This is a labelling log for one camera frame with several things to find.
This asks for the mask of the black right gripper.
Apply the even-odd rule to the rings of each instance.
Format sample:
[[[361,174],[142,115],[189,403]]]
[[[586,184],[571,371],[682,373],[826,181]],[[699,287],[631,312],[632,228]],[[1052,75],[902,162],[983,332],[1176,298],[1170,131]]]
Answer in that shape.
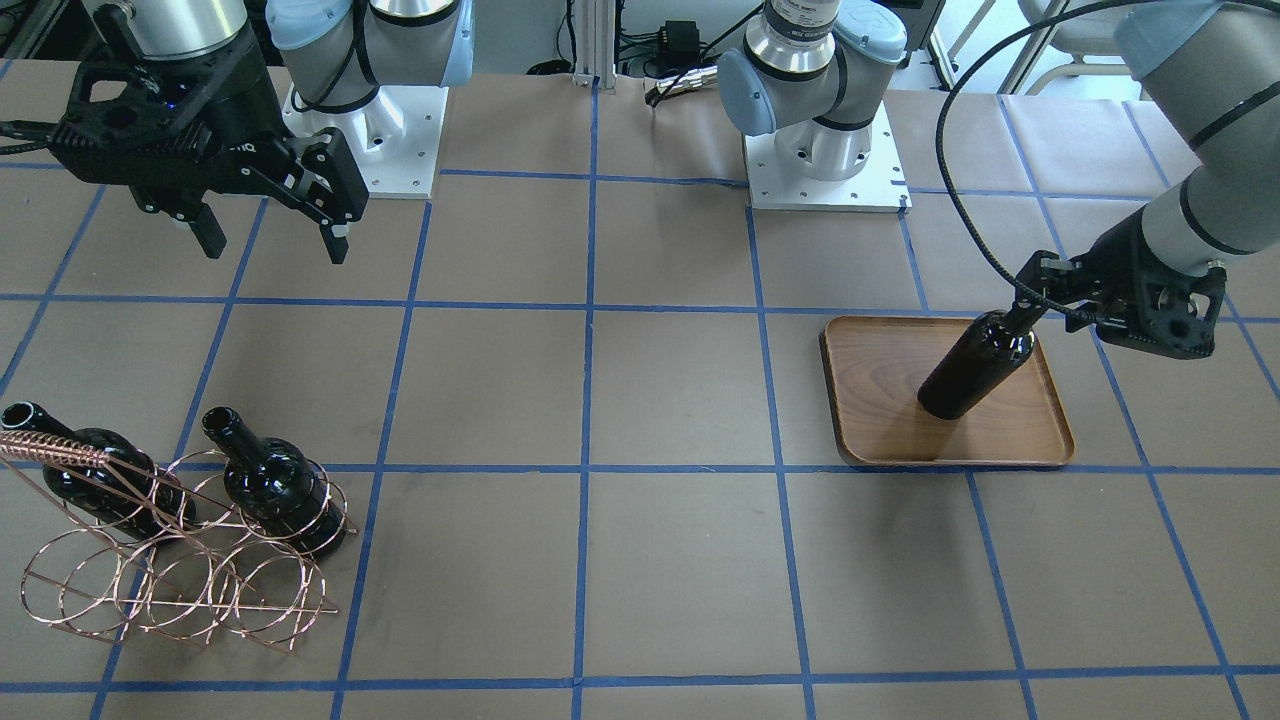
[[[146,213],[186,223],[204,255],[227,237],[209,192],[264,196],[306,215],[330,263],[349,251],[349,223],[369,188],[343,132],[293,135],[250,26],[182,59],[151,59],[124,26],[106,29],[109,58],[83,61],[49,151],[77,178],[125,186]]]

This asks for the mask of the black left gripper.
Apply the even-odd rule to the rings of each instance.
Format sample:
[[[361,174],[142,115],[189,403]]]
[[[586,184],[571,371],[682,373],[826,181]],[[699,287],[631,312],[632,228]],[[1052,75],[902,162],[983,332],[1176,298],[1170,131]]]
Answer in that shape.
[[[1028,259],[1016,278],[1012,333],[1027,333],[1047,311],[1044,300],[1075,304],[1066,328],[1096,325],[1105,342],[1166,357],[1210,357],[1225,295],[1226,273],[1211,269],[1193,277],[1175,272],[1151,251],[1133,213],[1094,245],[1062,260],[1051,251]]]

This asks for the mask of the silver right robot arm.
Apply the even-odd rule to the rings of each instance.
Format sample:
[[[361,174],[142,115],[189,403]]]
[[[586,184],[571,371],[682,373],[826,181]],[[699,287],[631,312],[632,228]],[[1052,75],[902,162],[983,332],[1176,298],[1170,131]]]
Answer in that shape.
[[[282,101],[242,1],[87,1],[108,46],[83,61],[61,119],[32,137],[74,177],[127,187],[142,211],[227,240],[209,192],[275,199],[346,260],[372,169],[413,159],[411,97],[472,74],[468,1],[269,1],[291,76]]]

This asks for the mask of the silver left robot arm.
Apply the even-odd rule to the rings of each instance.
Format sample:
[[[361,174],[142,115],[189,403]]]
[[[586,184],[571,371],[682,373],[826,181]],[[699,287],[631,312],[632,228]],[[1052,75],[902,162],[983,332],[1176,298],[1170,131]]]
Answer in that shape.
[[[1225,264],[1277,242],[1277,4],[1125,1],[1115,31],[1132,77],[1199,165],[1102,234],[1084,254],[1034,256],[1012,274],[977,247],[1015,291],[1006,311],[977,318],[956,350],[1015,345],[1061,313],[1069,331],[1094,327],[1111,345],[1175,359],[1213,352]],[[744,18],[740,49],[719,56],[723,108],[746,136],[797,123],[858,132],[886,83],[872,67],[888,54],[876,4],[833,28],[828,1],[767,1]]]

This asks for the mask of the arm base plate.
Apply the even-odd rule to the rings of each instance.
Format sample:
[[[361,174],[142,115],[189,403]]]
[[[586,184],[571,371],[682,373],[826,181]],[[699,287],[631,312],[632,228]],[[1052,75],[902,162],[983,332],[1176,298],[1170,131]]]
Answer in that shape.
[[[372,197],[429,200],[448,97],[442,87],[383,86],[365,106],[328,114],[301,111],[302,101],[289,87],[282,115],[298,136],[340,129]]]
[[[860,129],[808,120],[745,136],[742,150],[756,209],[905,213],[913,206],[883,104]]]

